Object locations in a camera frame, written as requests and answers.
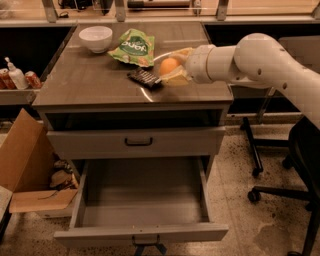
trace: black chair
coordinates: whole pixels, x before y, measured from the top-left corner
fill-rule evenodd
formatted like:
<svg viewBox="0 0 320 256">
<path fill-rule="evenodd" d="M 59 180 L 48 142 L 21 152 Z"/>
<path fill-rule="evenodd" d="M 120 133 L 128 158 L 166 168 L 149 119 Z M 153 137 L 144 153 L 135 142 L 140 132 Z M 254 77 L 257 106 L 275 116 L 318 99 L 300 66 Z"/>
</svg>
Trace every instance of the black chair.
<svg viewBox="0 0 320 256">
<path fill-rule="evenodd" d="M 308 191 L 255 186 L 248 193 L 248 198 L 251 202 L 257 202 L 261 199 L 260 193 L 267 193 L 308 201 L 306 208 L 312 211 L 312 214 L 303 251 L 287 254 L 308 256 L 311 254 L 320 224 L 320 131 L 303 117 L 290 130 L 287 142 L 289 155 L 283 160 L 282 165 L 287 169 L 294 167 Z"/>
</svg>

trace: bottle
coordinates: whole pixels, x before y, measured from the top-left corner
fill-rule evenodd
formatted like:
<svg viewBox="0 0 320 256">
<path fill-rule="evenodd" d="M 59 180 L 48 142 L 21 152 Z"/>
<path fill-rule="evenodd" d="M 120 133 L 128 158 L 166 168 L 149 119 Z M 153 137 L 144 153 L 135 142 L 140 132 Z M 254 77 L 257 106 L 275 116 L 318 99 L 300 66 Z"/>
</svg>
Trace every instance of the bottle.
<svg viewBox="0 0 320 256">
<path fill-rule="evenodd" d="M 22 71 L 16 68 L 15 65 L 13 65 L 12 62 L 10 62 L 9 58 L 5 58 L 5 60 L 8 62 L 9 76 L 16 85 L 17 89 L 27 89 L 29 85 Z"/>
</svg>

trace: green chip bag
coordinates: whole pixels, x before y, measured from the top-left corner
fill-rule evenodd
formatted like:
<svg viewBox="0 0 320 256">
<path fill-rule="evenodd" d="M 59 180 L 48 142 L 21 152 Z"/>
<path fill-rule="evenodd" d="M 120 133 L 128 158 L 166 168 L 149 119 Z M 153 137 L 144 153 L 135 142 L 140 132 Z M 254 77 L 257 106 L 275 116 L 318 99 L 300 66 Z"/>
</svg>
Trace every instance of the green chip bag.
<svg viewBox="0 0 320 256">
<path fill-rule="evenodd" d="M 137 29 L 129 29 L 120 38 L 120 45 L 108 54 L 124 63 L 140 67 L 153 66 L 154 36 L 147 36 Z"/>
</svg>

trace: orange fruit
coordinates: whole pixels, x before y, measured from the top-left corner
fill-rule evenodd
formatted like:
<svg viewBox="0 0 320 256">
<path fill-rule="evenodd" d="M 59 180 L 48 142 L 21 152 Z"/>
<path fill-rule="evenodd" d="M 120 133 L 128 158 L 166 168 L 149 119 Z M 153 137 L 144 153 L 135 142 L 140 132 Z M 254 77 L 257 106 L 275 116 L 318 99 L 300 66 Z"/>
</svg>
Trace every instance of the orange fruit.
<svg viewBox="0 0 320 256">
<path fill-rule="evenodd" d="M 166 58 L 160 64 L 160 76 L 169 74 L 171 71 L 180 66 L 180 62 L 175 58 Z"/>
</svg>

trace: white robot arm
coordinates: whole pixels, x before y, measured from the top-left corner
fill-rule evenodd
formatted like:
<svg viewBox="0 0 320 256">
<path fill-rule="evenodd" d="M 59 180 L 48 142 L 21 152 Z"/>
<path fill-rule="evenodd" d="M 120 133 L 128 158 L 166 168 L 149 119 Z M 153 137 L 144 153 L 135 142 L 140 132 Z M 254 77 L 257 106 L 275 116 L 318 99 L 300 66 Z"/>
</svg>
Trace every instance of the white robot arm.
<svg viewBox="0 0 320 256">
<path fill-rule="evenodd" d="M 196 83 L 274 87 L 320 129 L 320 75 L 295 61 L 272 37 L 250 34 L 236 46 L 202 45 L 185 64 Z"/>
</svg>

